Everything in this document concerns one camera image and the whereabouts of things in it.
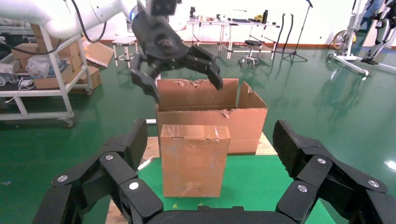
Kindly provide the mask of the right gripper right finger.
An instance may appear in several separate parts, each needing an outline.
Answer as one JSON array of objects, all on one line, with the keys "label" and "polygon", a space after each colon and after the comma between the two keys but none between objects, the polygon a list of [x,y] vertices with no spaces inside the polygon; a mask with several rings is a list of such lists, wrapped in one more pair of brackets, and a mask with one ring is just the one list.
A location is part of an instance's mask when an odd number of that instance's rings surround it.
[{"label": "right gripper right finger", "polygon": [[328,202],[351,224],[393,224],[396,200],[380,180],[336,159],[316,139],[297,134],[284,120],[273,130],[273,148],[292,183],[276,212],[303,224],[316,202]]}]

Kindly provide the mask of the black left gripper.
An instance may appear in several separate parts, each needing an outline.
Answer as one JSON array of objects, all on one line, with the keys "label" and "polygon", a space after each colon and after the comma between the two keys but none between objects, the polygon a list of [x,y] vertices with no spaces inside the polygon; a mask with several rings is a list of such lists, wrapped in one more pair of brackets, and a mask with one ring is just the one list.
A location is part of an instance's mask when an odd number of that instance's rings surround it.
[{"label": "black left gripper", "polygon": [[[152,16],[140,11],[132,21],[132,30],[142,49],[141,53],[134,53],[130,60],[132,82],[156,103],[160,101],[156,78],[160,74],[162,61],[185,62],[185,68],[207,75],[218,91],[223,88],[216,57],[198,45],[184,45],[165,16]],[[149,64],[145,71],[141,71],[143,62]]]}]

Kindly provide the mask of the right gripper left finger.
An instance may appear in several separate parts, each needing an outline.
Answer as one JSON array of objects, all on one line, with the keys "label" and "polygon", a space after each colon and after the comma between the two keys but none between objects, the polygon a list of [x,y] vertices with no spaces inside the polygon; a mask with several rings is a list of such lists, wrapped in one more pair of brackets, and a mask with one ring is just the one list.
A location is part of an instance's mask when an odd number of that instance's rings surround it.
[{"label": "right gripper left finger", "polygon": [[80,224],[106,196],[128,223],[148,223],[163,212],[163,202],[137,173],[147,140],[147,122],[137,119],[130,132],[110,137],[98,154],[55,176],[33,223]]}]

